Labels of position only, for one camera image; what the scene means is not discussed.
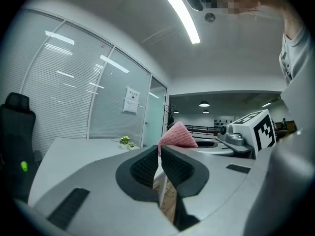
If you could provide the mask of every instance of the office chair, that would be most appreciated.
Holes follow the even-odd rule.
[[[33,179],[42,159],[33,152],[32,133],[36,115],[30,111],[30,99],[10,93],[0,106],[0,164],[9,193],[27,202]]]

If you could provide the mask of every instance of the notice on wall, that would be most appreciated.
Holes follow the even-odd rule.
[[[126,99],[139,102],[139,98],[140,98],[140,92],[133,90],[130,87],[127,87]]]
[[[138,110],[138,102],[125,99],[123,111],[137,113],[137,110]]]
[[[139,105],[140,92],[127,87],[123,111],[137,113]]]

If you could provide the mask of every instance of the pink cloth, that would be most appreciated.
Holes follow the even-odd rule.
[[[197,143],[183,125],[182,122],[177,122],[173,127],[171,127],[159,140],[158,155],[161,156],[161,146],[162,145],[175,145],[179,147],[198,147]]]

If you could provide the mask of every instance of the window blinds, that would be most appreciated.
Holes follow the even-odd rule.
[[[10,92],[20,92],[25,73],[47,36],[62,21],[30,11],[20,12],[12,22],[1,46],[0,104]]]
[[[128,135],[141,146],[150,74],[118,50],[114,50],[99,81],[90,123],[90,138]],[[123,112],[126,88],[140,92],[137,114]]]
[[[22,93],[30,97],[37,119],[33,149],[44,155],[56,137],[85,139],[92,95],[113,46],[71,24],[57,31],[40,29],[50,36],[38,53]]]

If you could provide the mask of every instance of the white table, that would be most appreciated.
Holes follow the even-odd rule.
[[[128,149],[120,148],[119,142],[114,142],[112,139],[56,138],[36,173],[28,204],[33,207],[48,190],[83,166],[128,151]],[[162,204],[167,177],[162,169],[160,157],[158,157],[158,169],[155,174],[155,179],[157,178],[160,178],[159,200]]]

